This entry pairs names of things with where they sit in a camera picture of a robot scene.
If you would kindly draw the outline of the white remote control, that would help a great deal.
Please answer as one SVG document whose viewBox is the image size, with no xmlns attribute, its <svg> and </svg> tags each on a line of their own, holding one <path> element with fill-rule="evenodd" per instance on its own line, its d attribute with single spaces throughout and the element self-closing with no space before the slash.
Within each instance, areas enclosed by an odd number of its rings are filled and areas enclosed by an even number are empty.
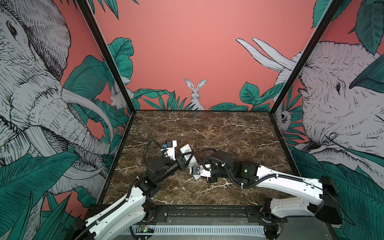
<svg viewBox="0 0 384 240">
<path fill-rule="evenodd" d="M 183 147 L 181 147 L 180 148 L 180 152 L 182 153 L 182 154 L 185 154 L 185 153 L 189 153 L 189 152 L 192 152 L 193 150 L 192 150 L 192 148 L 190 147 L 190 145 L 189 144 L 186 144 L 186 145 L 184 145 Z M 198 161 L 197 161 L 197 159 L 196 159 L 196 157 L 195 157 L 195 154 L 193 154 L 193 156 L 191 157 L 191 154 L 189 154 L 189 155 L 185 155 L 184 156 L 184 159 L 186 160 L 186 161 L 188 161 L 189 160 L 189 158 L 191 158 L 191 160 L 189 161 L 189 164 L 188 164 L 188 166 L 187 166 L 187 169 L 189 170 L 189 173 L 190 173 L 190 175 L 192 175 L 192 177 L 193 177 L 193 179 L 195 180 L 195 181 L 197 181 L 199 178 L 200 178 L 200 174 L 193 174 L 193 167 L 197 167 L 197 168 L 199 168 L 200 167 L 200 165 L 199 165 L 199 163 L 198 163 Z"/>
</svg>

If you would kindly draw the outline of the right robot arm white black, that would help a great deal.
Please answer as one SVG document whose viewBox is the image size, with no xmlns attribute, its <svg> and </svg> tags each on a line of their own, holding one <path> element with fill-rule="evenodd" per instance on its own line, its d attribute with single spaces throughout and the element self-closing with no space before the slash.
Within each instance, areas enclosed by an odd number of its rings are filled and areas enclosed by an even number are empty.
<svg viewBox="0 0 384 240">
<path fill-rule="evenodd" d="M 277 218 L 315 217 L 332 225 L 343 221 L 339 194 L 332 178 L 309 179 L 269 169 L 250 161 L 236 161 L 224 151 L 215 150 L 201 160 L 192 173 L 215 183 L 225 178 L 241 189 L 267 188 L 291 195 L 287 199 L 266 199 L 261 211 Z"/>
</svg>

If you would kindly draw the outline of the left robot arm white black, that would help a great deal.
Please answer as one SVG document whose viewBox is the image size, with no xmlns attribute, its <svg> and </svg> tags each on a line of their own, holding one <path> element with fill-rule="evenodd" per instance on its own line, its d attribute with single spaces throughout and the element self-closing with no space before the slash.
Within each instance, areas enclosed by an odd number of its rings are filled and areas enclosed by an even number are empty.
<svg viewBox="0 0 384 240">
<path fill-rule="evenodd" d="M 130 184 L 127 194 L 87 220 L 73 222 L 64 239 L 113 240 L 132 225 L 152 218 L 155 205 L 149 199 L 159 191 L 162 181 L 178 170 L 184 171 L 193 156 L 193 152 L 186 152 L 175 160 L 165 156 L 151 160 L 146 171 Z"/>
</svg>

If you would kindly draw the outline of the small green circuit board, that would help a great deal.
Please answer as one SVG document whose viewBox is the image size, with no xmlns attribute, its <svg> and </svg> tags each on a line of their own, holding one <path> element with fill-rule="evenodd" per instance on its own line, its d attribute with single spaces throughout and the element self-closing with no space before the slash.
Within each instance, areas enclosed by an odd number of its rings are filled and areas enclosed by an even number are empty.
<svg viewBox="0 0 384 240">
<path fill-rule="evenodd" d="M 153 234 L 155 232 L 154 226 L 140 225 L 137 227 L 136 233 L 140 235 Z"/>
</svg>

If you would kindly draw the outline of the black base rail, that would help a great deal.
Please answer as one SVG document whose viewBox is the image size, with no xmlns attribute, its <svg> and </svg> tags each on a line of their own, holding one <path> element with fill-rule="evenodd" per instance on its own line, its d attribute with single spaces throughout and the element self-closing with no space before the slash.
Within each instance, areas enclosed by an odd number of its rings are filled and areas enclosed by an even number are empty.
<svg viewBox="0 0 384 240">
<path fill-rule="evenodd" d="M 140 221 L 151 225 L 172 223 L 175 221 L 236 221 L 245 223 L 272 225 L 285 224 L 287 218 L 278 218 L 263 213 L 260 205 L 154 205 L 153 218 Z"/>
</svg>

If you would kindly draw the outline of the left black frame post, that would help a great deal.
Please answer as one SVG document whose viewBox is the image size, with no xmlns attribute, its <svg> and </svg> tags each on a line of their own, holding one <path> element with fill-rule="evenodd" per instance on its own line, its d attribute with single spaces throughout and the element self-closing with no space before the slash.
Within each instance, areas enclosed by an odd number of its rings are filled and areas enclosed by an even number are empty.
<svg viewBox="0 0 384 240">
<path fill-rule="evenodd" d="M 92 12 L 92 9 L 90 8 L 90 4 L 88 1 L 84 1 L 84 0 L 77 0 L 77 5 L 79 6 L 80 8 L 80 11 L 102 53 L 102 56 L 103 58 L 105 59 L 106 63 L 107 63 L 107 66 L 109 68 L 109 70 L 111 71 L 111 74 L 115 80 L 115 82 L 117 83 L 122 95 L 123 95 L 123 98 L 125 100 L 125 103 L 127 104 L 128 106 L 128 109 L 129 111 L 131 112 L 131 114 L 135 114 L 136 113 L 136 109 L 131 101 L 131 98 L 129 97 L 128 93 L 127 93 L 127 89 L 126 89 L 126 86 L 124 85 L 123 81 L 122 81 L 122 78 L 121 78 L 121 75 L 119 73 L 119 70 L 117 68 L 117 65 L 111 55 L 111 52 L 108 48 L 108 45 L 106 44 L 106 41 L 105 41 L 105 38 L 104 36 L 102 35 L 102 32 L 99 28 L 99 25 L 97 23 L 97 21 L 95 20 L 95 17 L 94 17 L 94 14 Z"/>
</svg>

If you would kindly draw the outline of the black frame post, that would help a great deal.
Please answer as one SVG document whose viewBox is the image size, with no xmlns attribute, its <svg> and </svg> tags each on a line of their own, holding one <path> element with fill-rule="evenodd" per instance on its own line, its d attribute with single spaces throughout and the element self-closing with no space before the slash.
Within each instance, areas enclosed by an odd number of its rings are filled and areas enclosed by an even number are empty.
<svg viewBox="0 0 384 240">
<path fill-rule="evenodd" d="M 90 4 L 88 1 L 84 1 L 84 0 L 77 0 L 77 5 L 79 6 L 80 8 L 80 11 L 102 53 L 102 56 L 103 58 L 105 59 L 106 63 L 107 63 L 107 66 L 109 68 L 109 70 L 111 71 L 111 74 L 115 80 L 115 82 L 117 83 L 122 95 L 123 95 L 123 98 L 125 100 L 125 103 L 127 104 L 128 106 L 128 109 L 129 111 L 131 112 L 131 114 L 135 114 L 136 113 L 136 109 L 131 101 L 131 98 L 129 97 L 128 93 L 127 93 L 127 89 L 126 89 L 126 86 L 124 85 L 123 81 L 122 81 L 122 78 L 121 78 L 121 75 L 119 73 L 119 70 L 117 68 L 117 65 L 111 55 L 111 52 L 108 48 L 108 45 L 106 44 L 106 41 L 105 41 L 105 38 L 104 36 L 102 35 L 102 32 L 99 28 L 99 25 L 97 23 L 97 21 L 95 20 L 95 17 L 94 17 L 94 14 L 92 12 L 92 9 L 90 8 Z"/>
<path fill-rule="evenodd" d="M 276 102 L 274 103 L 273 107 L 269 111 L 270 115 L 273 115 L 276 113 L 278 107 L 284 100 L 285 96 L 287 95 L 288 91 L 291 89 L 292 85 L 295 83 L 296 79 L 299 76 L 299 73 L 305 66 L 307 60 L 313 53 L 316 45 L 324 35 L 324 32 L 328 28 L 329 24 L 331 23 L 333 17 L 335 16 L 337 10 L 342 5 L 342 0 L 334 0 L 330 1 L 327 8 L 325 9 L 324 14 L 322 15 L 319 24 L 317 25 L 313 35 L 311 36 L 311 39 L 309 40 L 308 44 L 306 45 L 299 61 L 295 65 L 294 69 L 292 70 L 292 73 L 290 74 L 287 82 L 285 83 L 281 93 L 279 94 Z"/>
</svg>

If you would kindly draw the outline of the right black frame post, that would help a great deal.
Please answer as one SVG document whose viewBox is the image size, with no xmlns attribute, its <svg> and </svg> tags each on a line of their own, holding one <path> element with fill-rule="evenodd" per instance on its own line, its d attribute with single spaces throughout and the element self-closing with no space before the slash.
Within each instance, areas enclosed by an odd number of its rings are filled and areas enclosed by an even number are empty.
<svg viewBox="0 0 384 240">
<path fill-rule="evenodd" d="M 299 73 L 305 66 L 307 60 L 313 53 L 316 45 L 324 35 L 324 32 L 328 28 L 329 24 L 331 23 L 333 17 L 335 16 L 337 10 L 342 5 L 342 0 L 334 0 L 330 1 L 327 8 L 325 9 L 324 14 L 322 15 L 319 24 L 317 25 L 313 35 L 311 36 L 311 39 L 309 40 L 308 44 L 306 45 L 299 61 L 295 65 L 294 69 L 292 70 L 292 73 L 290 74 L 287 82 L 285 83 L 281 93 L 279 94 L 276 102 L 274 103 L 273 107 L 269 111 L 270 115 L 273 115 L 276 113 L 278 107 L 284 100 L 285 96 L 287 95 L 288 91 L 291 89 L 292 85 L 295 83 L 296 79 L 299 76 Z"/>
</svg>

